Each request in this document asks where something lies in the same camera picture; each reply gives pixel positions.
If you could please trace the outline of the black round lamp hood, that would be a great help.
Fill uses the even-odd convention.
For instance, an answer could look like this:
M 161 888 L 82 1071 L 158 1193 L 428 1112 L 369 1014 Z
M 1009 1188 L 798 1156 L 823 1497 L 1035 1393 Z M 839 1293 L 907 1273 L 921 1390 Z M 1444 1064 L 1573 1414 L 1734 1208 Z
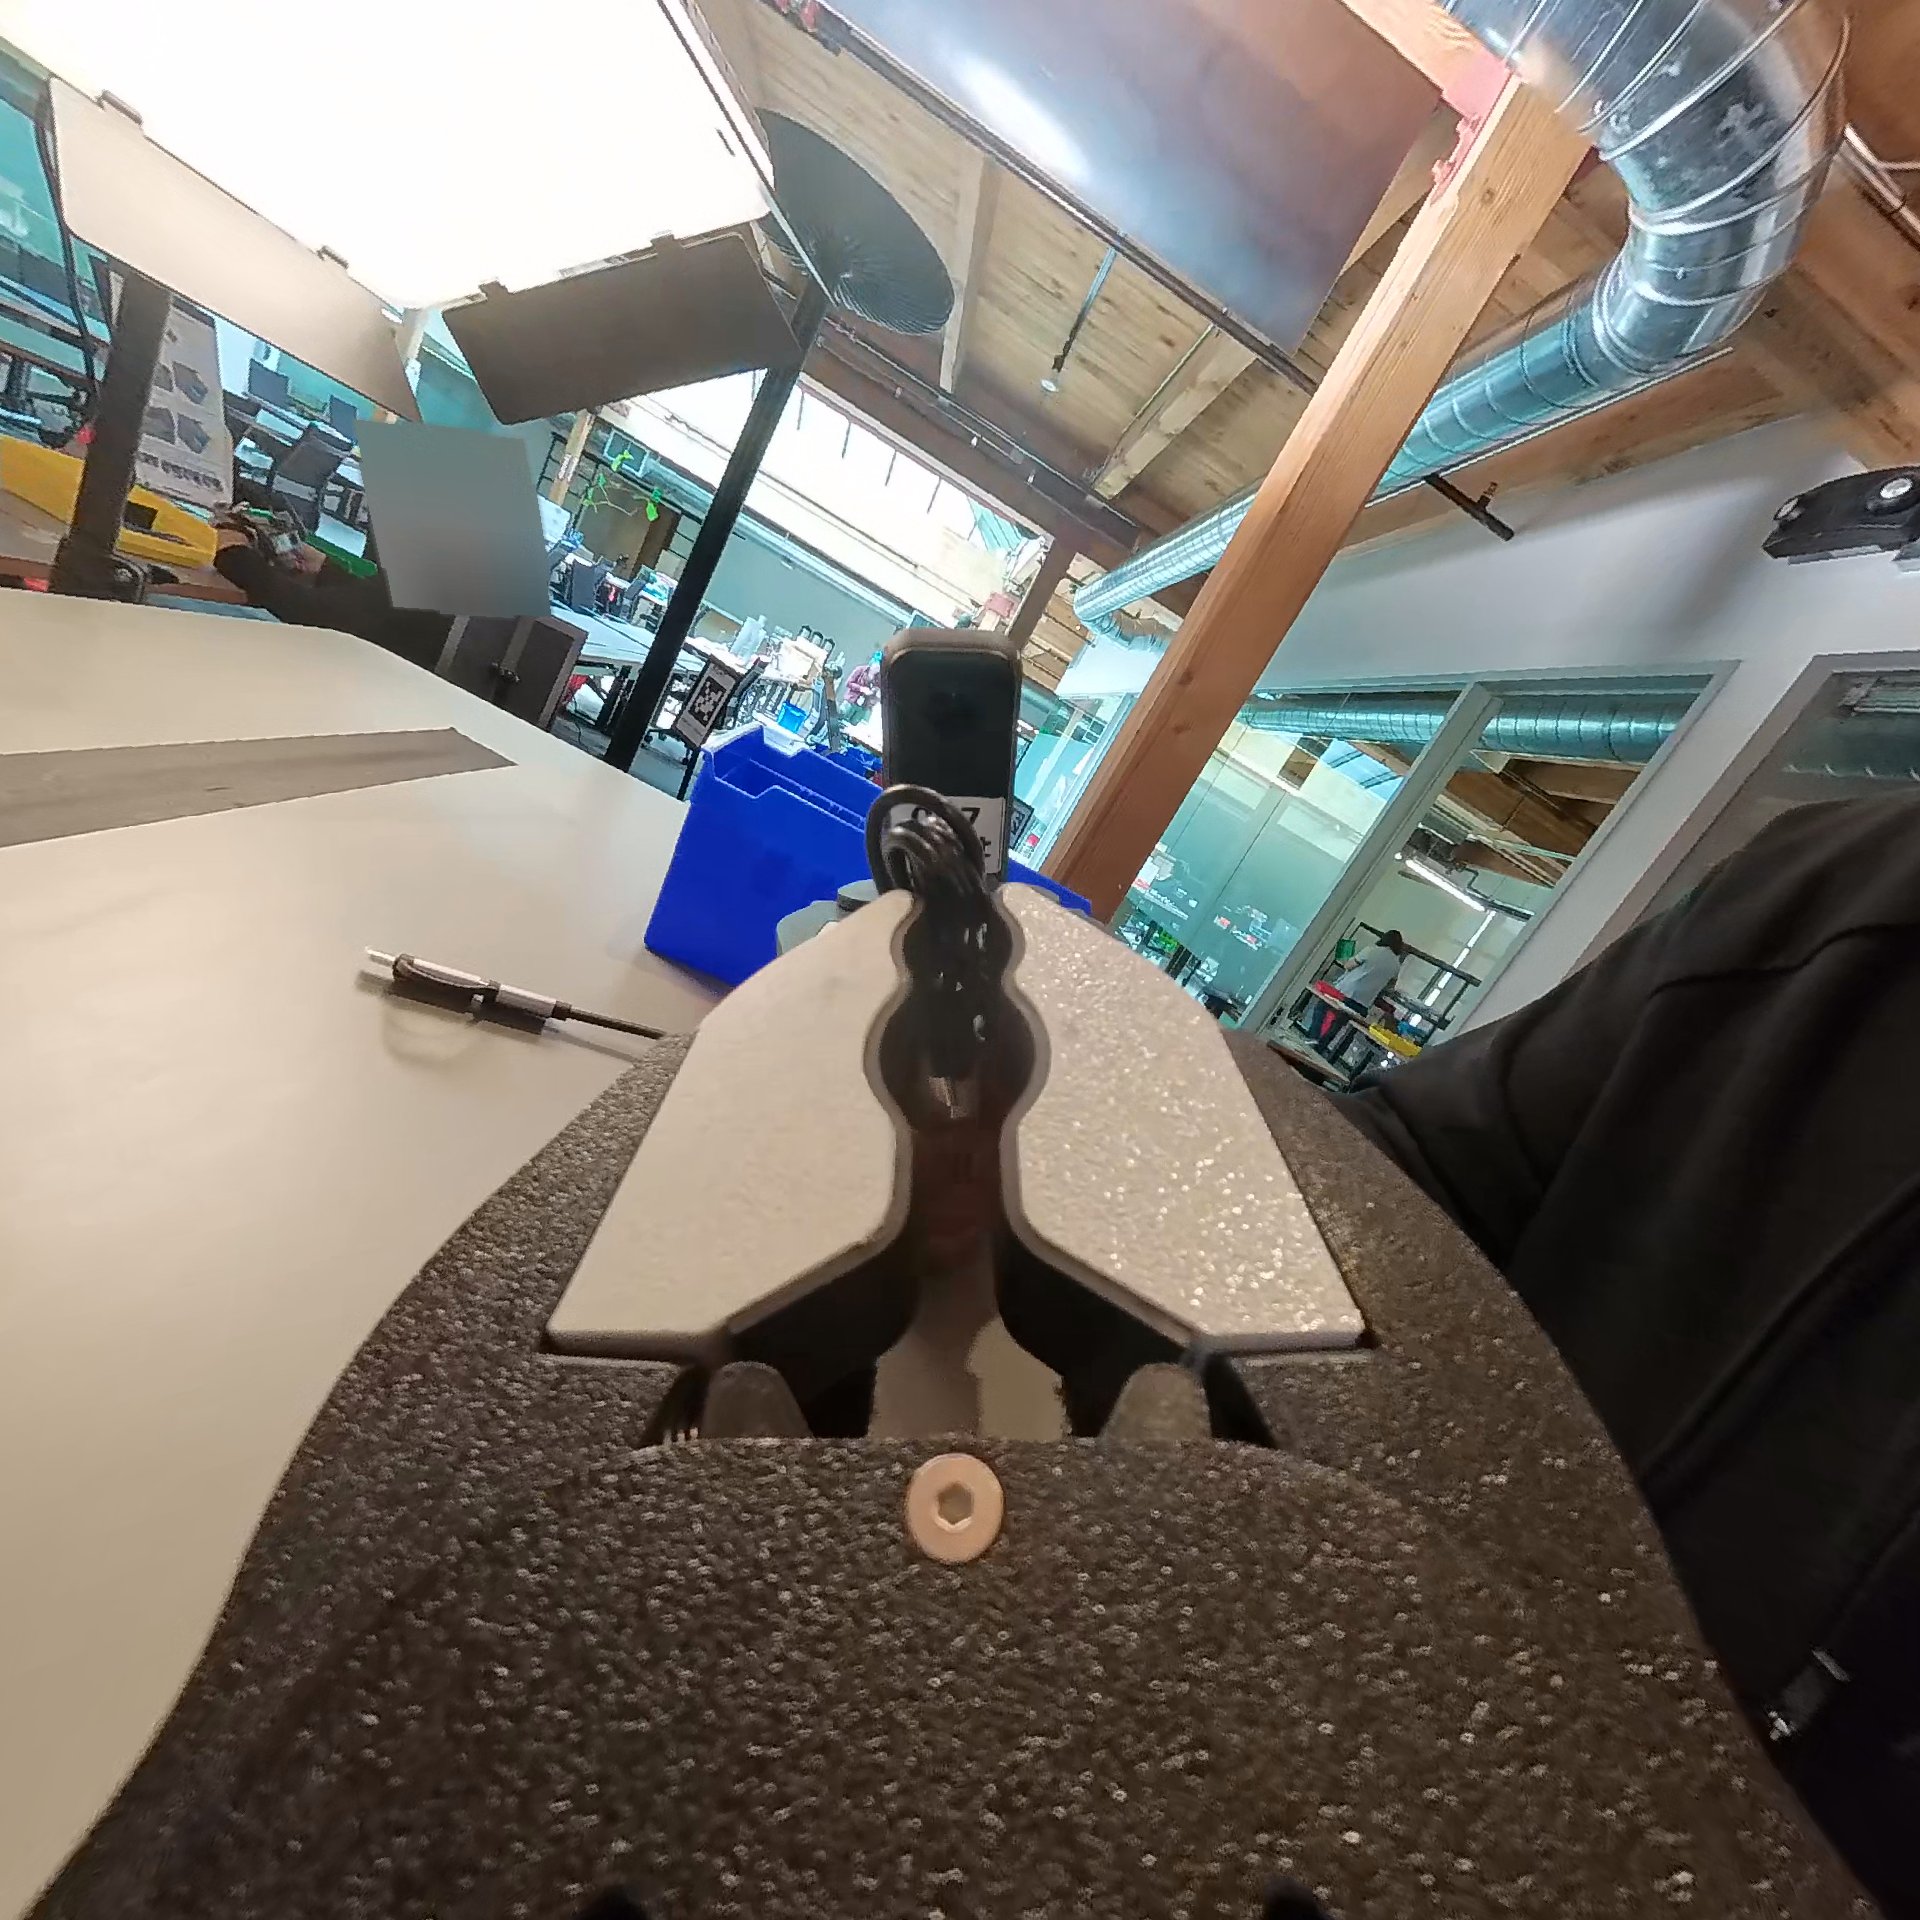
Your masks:
M 825 135 L 762 111 L 775 168 L 775 242 L 804 263 L 833 303 L 903 335 L 942 333 L 953 280 L 915 216 Z

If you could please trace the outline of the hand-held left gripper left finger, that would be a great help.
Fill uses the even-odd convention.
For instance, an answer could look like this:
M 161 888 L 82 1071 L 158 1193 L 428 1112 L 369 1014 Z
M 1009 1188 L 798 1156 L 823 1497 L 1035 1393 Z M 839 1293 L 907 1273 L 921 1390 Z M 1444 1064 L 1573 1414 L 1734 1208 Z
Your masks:
M 546 1320 L 555 1352 L 751 1360 L 814 1401 L 898 1338 L 910 1141 L 879 1039 L 919 912 L 885 894 L 708 1012 Z

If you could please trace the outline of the wooden support post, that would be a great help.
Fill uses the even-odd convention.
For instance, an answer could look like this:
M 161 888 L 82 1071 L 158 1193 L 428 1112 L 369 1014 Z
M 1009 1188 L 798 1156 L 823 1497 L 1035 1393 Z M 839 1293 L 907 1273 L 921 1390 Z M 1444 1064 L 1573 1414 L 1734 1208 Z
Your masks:
M 1099 921 L 1124 900 L 1207 770 L 1481 308 L 1545 226 L 1587 149 L 1538 88 L 1511 80 L 1479 120 L 1462 160 L 1413 216 L 1053 840 L 1047 873 L 1083 896 Z

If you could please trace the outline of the silver spiral air duct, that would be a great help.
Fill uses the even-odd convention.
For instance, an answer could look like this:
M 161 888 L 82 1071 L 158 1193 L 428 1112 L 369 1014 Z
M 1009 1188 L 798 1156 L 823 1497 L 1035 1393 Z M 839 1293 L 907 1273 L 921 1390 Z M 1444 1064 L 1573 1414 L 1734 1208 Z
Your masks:
M 1453 2 L 1623 184 L 1618 253 L 1465 352 L 1373 506 L 1709 364 L 1803 247 L 1847 135 L 1844 5 Z

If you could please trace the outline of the person's right forearm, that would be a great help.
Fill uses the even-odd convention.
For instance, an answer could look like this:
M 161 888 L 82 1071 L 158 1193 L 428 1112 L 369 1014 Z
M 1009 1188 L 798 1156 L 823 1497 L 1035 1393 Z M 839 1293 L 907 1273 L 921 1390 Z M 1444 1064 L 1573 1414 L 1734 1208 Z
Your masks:
M 1647 1495 L 1916 1399 L 1916 799 L 1799 806 L 1334 1108 L 1549 1332 Z

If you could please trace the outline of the blue plastic bin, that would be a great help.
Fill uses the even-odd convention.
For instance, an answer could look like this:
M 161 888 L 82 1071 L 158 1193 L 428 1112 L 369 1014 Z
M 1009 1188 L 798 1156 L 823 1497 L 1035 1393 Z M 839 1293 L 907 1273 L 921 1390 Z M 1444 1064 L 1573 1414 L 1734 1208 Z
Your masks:
M 714 740 L 645 930 L 646 948 L 729 988 L 769 967 L 782 921 L 874 878 L 869 817 L 879 790 L 895 783 L 935 790 L 972 817 L 975 839 L 998 860 L 993 879 L 1020 879 L 1087 912 L 1086 897 L 1011 856 L 1009 719 L 910 721 L 903 744 L 895 733 L 890 727 L 882 785 L 764 721 Z

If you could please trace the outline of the dark table post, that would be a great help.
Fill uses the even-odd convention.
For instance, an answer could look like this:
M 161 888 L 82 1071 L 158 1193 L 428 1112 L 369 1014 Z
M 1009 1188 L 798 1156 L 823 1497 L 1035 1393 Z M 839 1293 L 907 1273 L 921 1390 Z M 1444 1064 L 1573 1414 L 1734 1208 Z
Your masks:
M 52 593 L 137 605 L 153 581 L 147 565 L 118 550 L 118 537 L 169 318 L 169 292 L 148 277 L 123 271 L 94 436 L 47 581 Z

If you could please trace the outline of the printed poster sheet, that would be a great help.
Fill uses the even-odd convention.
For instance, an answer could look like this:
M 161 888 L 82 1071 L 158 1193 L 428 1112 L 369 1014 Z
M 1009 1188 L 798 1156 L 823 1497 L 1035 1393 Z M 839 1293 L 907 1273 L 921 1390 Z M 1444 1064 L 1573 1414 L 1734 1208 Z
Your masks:
M 150 377 L 134 480 L 206 514 L 233 502 L 233 436 L 214 318 L 179 296 Z

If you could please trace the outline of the studio light panel with flaps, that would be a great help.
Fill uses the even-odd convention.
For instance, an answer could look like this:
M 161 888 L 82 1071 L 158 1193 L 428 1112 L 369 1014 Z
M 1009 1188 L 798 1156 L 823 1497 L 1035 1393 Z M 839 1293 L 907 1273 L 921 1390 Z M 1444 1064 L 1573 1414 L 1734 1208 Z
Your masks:
M 5 2 L 3 32 L 77 239 L 409 417 L 386 310 L 775 210 L 693 5 Z

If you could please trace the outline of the yellow plastic bin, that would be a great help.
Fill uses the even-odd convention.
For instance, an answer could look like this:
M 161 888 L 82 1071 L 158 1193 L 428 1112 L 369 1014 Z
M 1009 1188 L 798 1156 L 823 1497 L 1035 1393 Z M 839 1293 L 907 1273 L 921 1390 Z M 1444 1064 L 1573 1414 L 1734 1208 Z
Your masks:
M 3 436 L 3 490 L 69 525 L 85 461 L 34 441 Z M 148 487 L 133 485 L 114 550 L 169 568 L 211 566 L 217 535 L 206 517 Z

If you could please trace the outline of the dark hanging ceiling panel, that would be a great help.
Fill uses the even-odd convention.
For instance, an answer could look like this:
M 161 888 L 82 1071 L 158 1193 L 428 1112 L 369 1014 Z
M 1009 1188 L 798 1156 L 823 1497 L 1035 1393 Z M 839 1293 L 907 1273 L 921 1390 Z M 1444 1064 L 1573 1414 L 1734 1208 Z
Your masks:
M 839 39 L 1290 365 L 1443 104 L 1339 2 L 830 2 Z

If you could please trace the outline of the black light stand pole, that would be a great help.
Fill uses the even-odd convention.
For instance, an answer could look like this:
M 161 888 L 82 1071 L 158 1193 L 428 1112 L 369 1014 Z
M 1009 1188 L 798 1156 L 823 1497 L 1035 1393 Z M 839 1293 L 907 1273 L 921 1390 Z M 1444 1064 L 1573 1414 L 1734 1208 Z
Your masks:
M 727 466 L 711 494 L 701 528 L 689 550 L 685 566 L 667 598 L 646 656 L 638 665 L 631 692 L 609 733 L 606 762 L 622 775 L 634 767 L 657 719 L 677 657 L 682 656 L 682 645 L 691 634 L 717 561 L 725 557 L 735 521 L 743 514 L 751 480 L 801 383 L 806 352 L 823 326 L 828 303 L 830 292 L 814 277 L 806 277 L 790 320 L 795 344 L 782 361 L 766 369 L 757 388 L 751 409 L 741 425 Z

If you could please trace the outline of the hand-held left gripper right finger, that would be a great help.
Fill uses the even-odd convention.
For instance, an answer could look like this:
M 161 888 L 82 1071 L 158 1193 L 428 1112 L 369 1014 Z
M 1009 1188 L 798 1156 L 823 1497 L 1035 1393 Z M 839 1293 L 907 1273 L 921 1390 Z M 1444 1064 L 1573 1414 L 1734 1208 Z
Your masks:
M 998 888 L 1031 1069 L 998 1136 L 998 1311 L 1069 1407 L 1157 1361 L 1358 1352 L 1366 1324 L 1202 1005 L 1042 888 Z

